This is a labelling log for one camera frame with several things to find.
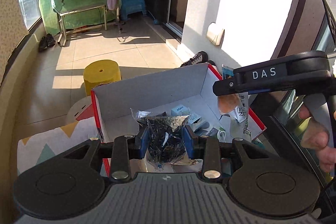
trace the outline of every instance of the pair of shoes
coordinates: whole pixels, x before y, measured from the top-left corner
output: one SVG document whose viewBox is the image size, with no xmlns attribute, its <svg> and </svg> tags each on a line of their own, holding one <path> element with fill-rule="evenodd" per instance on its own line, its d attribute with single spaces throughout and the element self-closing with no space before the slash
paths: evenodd
<svg viewBox="0 0 336 224">
<path fill-rule="evenodd" d="M 186 67 L 190 65 L 196 65 L 200 63 L 208 62 L 208 54 L 204 51 L 200 51 L 195 54 L 195 56 L 189 59 L 187 62 L 184 62 L 181 67 Z"/>
<path fill-rule="evenodd" d="M 42 52 L 46 50 L 48 47 L 53 47 L 56 44 L 55 39 L 53 36 L 49 33 L 47 34 L 47 37 L 42 37 L 41 41 L 39 42 L 39 52 Z"/>
</svg>

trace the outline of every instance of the black cable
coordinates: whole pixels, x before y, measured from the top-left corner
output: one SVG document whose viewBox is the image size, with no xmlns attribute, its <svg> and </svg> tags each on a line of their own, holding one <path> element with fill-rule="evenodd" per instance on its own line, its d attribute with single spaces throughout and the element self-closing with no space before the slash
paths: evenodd
<svg viewBox="0 0 336 224">
<path fill-rule="evenodd" d="M 99 8 L 96 8 L 96 9 L 98 9 L 98 11 L 99 11 L 100 24 L 102 24 L 102 22 L 101 22 L 101 12 L 100 12 L 100 9 L 99 9 Z"/>
</svg>

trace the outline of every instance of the blue plastic stool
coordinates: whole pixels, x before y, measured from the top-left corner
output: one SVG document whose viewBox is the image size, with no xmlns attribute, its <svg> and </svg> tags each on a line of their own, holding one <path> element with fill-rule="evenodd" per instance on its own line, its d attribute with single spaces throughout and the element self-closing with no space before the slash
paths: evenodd
<svg viewBox="0 0 336 224">
<path fill-rule="evenodd" d="M 127 20 L 128 15 L 142 12 L 143 15 L 147 14 L 145 0 L 121 0 L 120 14 L 122 20 Z"/>
</svg>

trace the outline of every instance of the finger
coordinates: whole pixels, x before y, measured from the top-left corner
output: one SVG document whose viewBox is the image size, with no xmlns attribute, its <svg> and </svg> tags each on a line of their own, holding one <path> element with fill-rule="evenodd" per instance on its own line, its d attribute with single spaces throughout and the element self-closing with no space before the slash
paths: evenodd
<svg viewBox="0 0 336 224">
<path fill-rule="evenodd" d="M 328 131 L 320 123 L 315 121 L 314 118 L 311 118 L 302 136 L 301 146 L 321 150 L 327 146 L 328 141 Z"/>
<path fill-rule="evenodd" d="M 299 110 L 299 118 L 300 119 L 307 119 L 311 117 L 311 114 L 308 110 L 308 108 L 305 105 L 302 105 Z"/>
<path fill-rule="evenodd" d="M 336 163 L 336 149 L 326 146 L 322 150 L 316 151 L 316 155 L 320 162 L 325 164 L 335 164 Z"/>
<path fill-rule="evenodd" d="M 333 170 L 335 168 L 335 165 L 331 165 L 331 164 L 325 164 L 323 162 L 320 162 L 320 168 L 321 170 L 323 170 L 324 172 L 330 172 L 331 170 Z"/>
</svg>

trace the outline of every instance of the plastic bag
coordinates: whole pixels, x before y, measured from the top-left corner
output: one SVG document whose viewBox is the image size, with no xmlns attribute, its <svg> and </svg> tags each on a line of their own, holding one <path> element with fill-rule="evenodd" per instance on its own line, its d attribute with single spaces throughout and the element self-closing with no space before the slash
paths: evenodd
<svg viewBox="0 0 336 224">
<path fill-rule="evenodd" d="M 133 119 L 136 120 L 140 126 L 146 126 L 147 125 L 147 117 L 166 117 L 167 113 L 163 112 L 158 115 L 154 115 L 152 112 L 148 111 L 140 111 L 140 110 L 134 110 L 131 109 Z"/>
<path fill-rule="evenodd" d="M 148 152 L 151 162 L 158 168 L 165 163 L 175 163 L 185 153 L 182 128 L 188 116 L 146 117 L 149 130 Z"/>
</svg>

